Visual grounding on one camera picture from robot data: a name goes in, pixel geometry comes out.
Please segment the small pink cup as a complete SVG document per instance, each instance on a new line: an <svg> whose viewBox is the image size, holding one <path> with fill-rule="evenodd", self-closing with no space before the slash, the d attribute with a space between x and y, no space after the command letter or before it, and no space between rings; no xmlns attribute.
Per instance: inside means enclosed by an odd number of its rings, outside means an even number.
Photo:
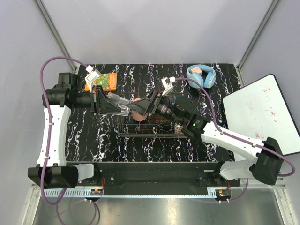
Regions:
<svg viewBox="0 0 300 225"><path fill-rule="evenodd" d="M138 112L132 111L132 118L138 122L146 120L147 116L148 116L148 114L145 114L144 116L142 116Z"/></svg>

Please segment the wire dish rack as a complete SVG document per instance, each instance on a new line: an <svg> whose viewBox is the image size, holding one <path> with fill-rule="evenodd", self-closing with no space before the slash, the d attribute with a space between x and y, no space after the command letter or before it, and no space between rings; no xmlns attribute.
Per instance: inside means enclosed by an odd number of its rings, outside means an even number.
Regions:
<svg viewBox="0 0 300 225"><path fill-rule="evenodd" d="M125 92L122 93L122 97L132 100L136 98L144 98L150 92ZM175 105L175 101L186 96L190 98L190 94L187 92L171 92L168 95L171 98L171 101ZM138 122L132 118L132 112L129 113L127 117L118 116L118 134L126 138L184 138L185 135L176 135L174 133L174 125L176 123L156 123L150 119Z"/></svg>

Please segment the clear drinking glass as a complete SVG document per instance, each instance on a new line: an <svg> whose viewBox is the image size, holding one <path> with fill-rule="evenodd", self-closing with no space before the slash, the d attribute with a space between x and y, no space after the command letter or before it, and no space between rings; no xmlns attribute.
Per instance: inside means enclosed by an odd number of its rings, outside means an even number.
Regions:
<svg viewBox="0 0 300 225"><path fill-rule="evenodd" d="M114 113L115 115L120 115L120 116L128 116L130 109L128 108L128 105L132 102L129 99L120 97L119 95L116 95L112 92L108 93L108 100L113 103L116 107L120 108L119 113Z"/></svg>

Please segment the beige patterned bowl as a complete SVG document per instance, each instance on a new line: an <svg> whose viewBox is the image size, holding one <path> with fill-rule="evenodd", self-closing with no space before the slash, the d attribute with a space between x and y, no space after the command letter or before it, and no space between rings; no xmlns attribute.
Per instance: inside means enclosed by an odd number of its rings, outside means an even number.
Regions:
<svg viewBox="0 0 300 225"><path fill-rule="evenodd" d="M183 129L183 126L182 126L182 125L179 125L179 124L175 124L175 125L174 125L174 133L175 133L176 135L181 135L181 134L183 134L182 129Z"/></svg>

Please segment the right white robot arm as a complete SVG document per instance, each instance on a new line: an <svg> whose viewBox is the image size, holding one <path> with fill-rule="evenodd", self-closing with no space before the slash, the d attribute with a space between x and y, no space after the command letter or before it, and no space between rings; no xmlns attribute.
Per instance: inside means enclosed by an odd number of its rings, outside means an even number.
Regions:
<svg viewBox="0 0 300 225"><path fill-rule="evenodd" d="M148 117L160 116L182 126L183 134L190 139L201 139L242 156L240 161L218 164L213 173L214 183L223 186L229 180L255 178L261 183L275 185L283 164L282 151L276 139L258 140L246 137L212 121L204 119L196 103L187 96L178 97L174 103L157 91L128 105L129 109Z"/></svg>

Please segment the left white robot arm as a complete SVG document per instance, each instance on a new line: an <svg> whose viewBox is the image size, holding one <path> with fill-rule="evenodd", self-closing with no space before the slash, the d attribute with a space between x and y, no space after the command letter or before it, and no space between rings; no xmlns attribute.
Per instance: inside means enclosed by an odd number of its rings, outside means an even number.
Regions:
<svg viewBox="0 0 300 225"><path fill-rule="evenodd" d="M42 96L45 107L43 143L37 165L28 168L28 177L40 187L74 188L82 180L95 186L101 181L101 174L93 164L68 166L65 154L67 125L72 109L91 109L98 115L120 112L120 108L109 101L102 86L96 84L100 76L97 70L89 72L85 77L89 90L80 93L77 90L77 75L59 73L58 84L46 89Z"/></svg>

